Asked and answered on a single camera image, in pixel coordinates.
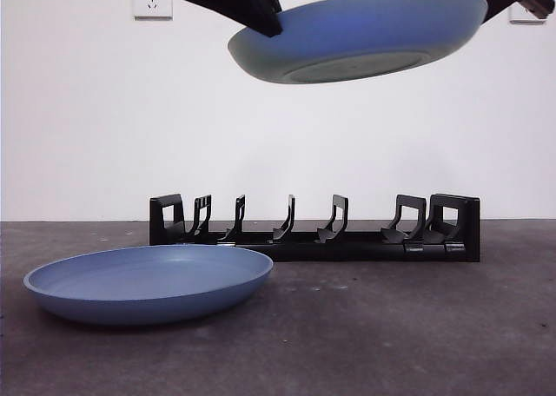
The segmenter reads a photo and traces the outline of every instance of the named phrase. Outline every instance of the gray floor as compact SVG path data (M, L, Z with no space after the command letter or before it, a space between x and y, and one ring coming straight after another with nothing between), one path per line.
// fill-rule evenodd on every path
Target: gray floor
M41 311L22 278L147 224L4 223L3 394L554 395L556 221L482 240L481 263L281 263L225 313L107 329Z

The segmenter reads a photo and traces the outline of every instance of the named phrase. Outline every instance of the electrical outlet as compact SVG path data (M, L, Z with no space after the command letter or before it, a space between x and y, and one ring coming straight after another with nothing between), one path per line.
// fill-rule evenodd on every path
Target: electrical outlet
M510 23L512 24L544 24L545 22L546 20L538 19L520 3L515 3L510 7Z
M171 20L172 0L133 0L136 20Z

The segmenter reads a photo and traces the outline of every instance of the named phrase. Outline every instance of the wall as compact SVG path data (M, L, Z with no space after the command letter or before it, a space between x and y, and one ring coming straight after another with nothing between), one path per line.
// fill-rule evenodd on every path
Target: wall
M281 0L285 9L314 0ZM241 28L175 0L3 0L2 220L145 220L212 194L215 219L392 216L397 193L477 195L483 216L556 217L556 17L503 13L456 54L355 82L281 86L226 49Z

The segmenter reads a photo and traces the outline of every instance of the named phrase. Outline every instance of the concrete floor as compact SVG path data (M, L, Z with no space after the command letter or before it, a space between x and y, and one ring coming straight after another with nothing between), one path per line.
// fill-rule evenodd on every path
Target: concrete floor
M22 286L147 229L2 225L4 395L556 394L556 221L484 221L481 263L280 263L239 307L161 327L59 320Z

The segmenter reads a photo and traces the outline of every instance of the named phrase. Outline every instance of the black pan rack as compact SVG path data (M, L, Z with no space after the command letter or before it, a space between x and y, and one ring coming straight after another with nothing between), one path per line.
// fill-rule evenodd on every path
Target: black pan rack
M345 196L334 195L328 223L316 231L296 231L295 197L288 198L288 217L272 232L243 230L245 195L235 200L233 225L225 231L211 231L212 196L194 201L193 221L186 222L182 196L151 198L150 245L191 243L248 248L268 255L273 261L480 261L480 200L457 195L432 195L427 200L398 195L395 216L381 231L348 230ZM173 221L165 222L163 209L173 207ZM398 228L404 207L417 209L411 231ZM456 221L446 221L444 209L458 212ZM201 211L205 209L201 221ZM342 211L337 218L338 209Z

